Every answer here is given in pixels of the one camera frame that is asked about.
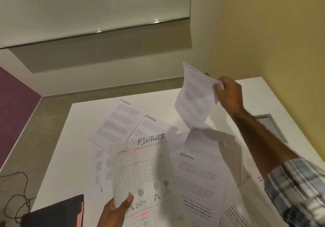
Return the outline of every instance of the plaid shirt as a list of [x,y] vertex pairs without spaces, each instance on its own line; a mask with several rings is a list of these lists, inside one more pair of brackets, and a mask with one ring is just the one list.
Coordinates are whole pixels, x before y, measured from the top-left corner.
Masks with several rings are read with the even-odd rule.
[[325,171],[305,159],[275,168],[265,191],[290,226],[325,226]]

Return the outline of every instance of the yellow wall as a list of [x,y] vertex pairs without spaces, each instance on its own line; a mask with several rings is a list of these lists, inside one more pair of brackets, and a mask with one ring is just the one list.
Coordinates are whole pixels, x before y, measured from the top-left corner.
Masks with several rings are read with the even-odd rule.
[[325,0],[224,0],[212,76],[263,76],[325,160]]

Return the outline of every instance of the white paper sheet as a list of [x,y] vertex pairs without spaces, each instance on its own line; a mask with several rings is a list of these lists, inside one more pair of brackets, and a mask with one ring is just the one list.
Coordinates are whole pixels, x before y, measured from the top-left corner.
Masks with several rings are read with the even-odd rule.
[[149,137],[155,134],[176,134],[178,128],[156,117],[145,115],[128,140]]
[[240,196],[238,186],[241,183],[241,148],[235,138],[224,132],[206,128],[194,128],[190,131],[184,145],[184,151],[192,153],[216,164],[214,173],[225,180],[223,210],[232,205]]
[[219,227],[288,226],[254,180],[249,179],[242,184],[240,192],[241,199],[221,215]]
[[164,134],[112,145],[111,162],[115,204],[134,195],[125,226],[191,225],[176,189]]
[[91,196],[112,192],[110,154],[97,145],[92,145],[92,176],[89,184]]
[[189,135],[189,131],[175,135],[166,135],[167,147],[170,156],[171,165],[174,166],[176,159],[181,156],[184,149],[184,143]]
[[218,103],[213,92],[213,85],[221,81],[215,80],[194,67],[183,62],[184,83],[177,96],[175,108],[184,122],[190,127],[203,126],[212,108]]
[[175,162],[177,185],[193,227],[214,227],[219,222],[224,180],[215,174],[217,166],[184,151]]
[[120,99],[98,131],[88,139],[110,152],[110,145],[127,141],[148,109],[136,103]]
[[242,183],[252,178],[260,189],[264,190],[264,180],[247,148],[242,148]]

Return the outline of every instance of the black folder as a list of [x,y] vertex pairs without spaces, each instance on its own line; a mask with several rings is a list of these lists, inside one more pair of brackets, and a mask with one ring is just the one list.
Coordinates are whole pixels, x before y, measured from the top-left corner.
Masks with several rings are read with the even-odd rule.
[[25,214],[21,227],[81,227],[83,194]]

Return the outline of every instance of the printed illustration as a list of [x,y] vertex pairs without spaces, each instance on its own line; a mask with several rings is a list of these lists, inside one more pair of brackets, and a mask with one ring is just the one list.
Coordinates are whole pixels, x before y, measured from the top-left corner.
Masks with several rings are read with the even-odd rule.
[[[144,190],[143,189],[139,189],[138,190],[138,195],[139,196],[143,196],[144,195]],[[144,205],[146,203],[147,203],[146,200],[141,200],[141,198],[140,198],[139,203],[136,203],[136,208],[139,208],[140,206],[142,206],[142,205]]]
[[169,181],[164,180],[163,184],[164,184],[164,186],[166,188],[166,192],[164,192],[164,197],[165,197],[165,196],[171,194],[172,192],[167,188],[167,186],[169,185]]
[[128,212],[131,211],[131,210],[134,210],[133,206],[130,206],[130,207],[127,209],[126,213],[128,213]]
[[[153,184],[153,188],[154,188],[155,190],[158,190],[158,184],[157,184],[156,182]],[[155,192],[155,198],[153,199],[153,201],[156,201],[156,200],[158,200],[158,199],[161,199],[161,198],[160,198],[160,196],[157,195],[157,193]]]
[[139,195],[139,196],[143,196],[143,194],[144,194],[143,189],[139,189],[139,190],[138,190],[138,195]]
[[159,195],[157,195],[157,193],[155,192],[155,198],[153,199],[153,201],[156,201],[156,200],[160,200],[161,198],[160,198],[160,196]]

